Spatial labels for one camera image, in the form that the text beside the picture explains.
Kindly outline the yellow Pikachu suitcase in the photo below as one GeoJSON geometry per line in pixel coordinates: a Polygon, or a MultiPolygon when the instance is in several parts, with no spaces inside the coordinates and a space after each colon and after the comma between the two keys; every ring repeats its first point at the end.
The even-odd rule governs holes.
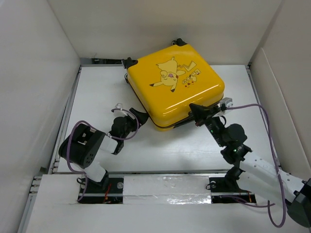
{"type": "Polygon", "coordinates": [[[126,81],[159,131],[192,121],[191,103],[209,107],[224,96],[223,80],[181,38],[167,48],[121,62],[127,71],[126,81]]]}

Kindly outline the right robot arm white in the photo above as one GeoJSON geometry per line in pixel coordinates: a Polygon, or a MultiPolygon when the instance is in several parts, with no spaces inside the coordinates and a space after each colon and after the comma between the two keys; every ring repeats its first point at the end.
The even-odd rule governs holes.
{"type": "Polygon", "coordinates": [[[247,136],[240,124],[226,126],[221,121],[223,114],[233,110],[231,103],[220,103],[212,107],[190,104],[196,126],[205,125],[212,137],[222,148],[221,155],[233,167],[226,173],[225,187],[230,191],[238,188],[249,191],[283,210],[277,227],[282,227],[286,216],[305,228],[311,227],[311,182],[283,171],[272,153],[273,163],[257,156],[245,145],[247,136]]]}

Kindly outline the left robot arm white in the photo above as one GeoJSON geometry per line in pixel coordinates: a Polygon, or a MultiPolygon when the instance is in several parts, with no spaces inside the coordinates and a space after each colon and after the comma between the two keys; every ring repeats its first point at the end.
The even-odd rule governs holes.
{"type": "Polygon", "coordinates": [[[133,138],[143,126],[149,115],[130,108],[125,110],[117,105],[111,110],[115,118],[108,133],[95,129],[86,121],[79,121],[73,127],[70,135],[62,142],[58,155],[65,159],[72,172],[85,175],[85,181],[91,182],[97,192],[108,188],[109,174],[94,160],[102,150],[117,155],[123,148],[124,142],[133,138]]]}

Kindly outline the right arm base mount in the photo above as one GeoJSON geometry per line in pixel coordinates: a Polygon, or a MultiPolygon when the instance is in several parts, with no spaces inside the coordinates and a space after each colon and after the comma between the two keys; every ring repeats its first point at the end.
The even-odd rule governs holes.
{"type": "Polygon", "coordinates": [[[209,177],[206,190],[211,192],[211,202],[213,204],[239,202],[247,204],[257,203],[254,194],[229,184],[225,177],[209,177]]]}

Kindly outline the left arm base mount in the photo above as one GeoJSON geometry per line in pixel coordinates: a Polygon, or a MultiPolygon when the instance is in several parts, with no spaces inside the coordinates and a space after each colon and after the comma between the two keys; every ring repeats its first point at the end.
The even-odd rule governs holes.
{"type": "Polygon", "coordinates": [[[88,181],[85,194],[85,178],[77,178],[80,185],[78,203],[81,204],[122,204],[123,203],[123,177],[109,178],[106,189],[102,189],[95,183],[88,181]]]}

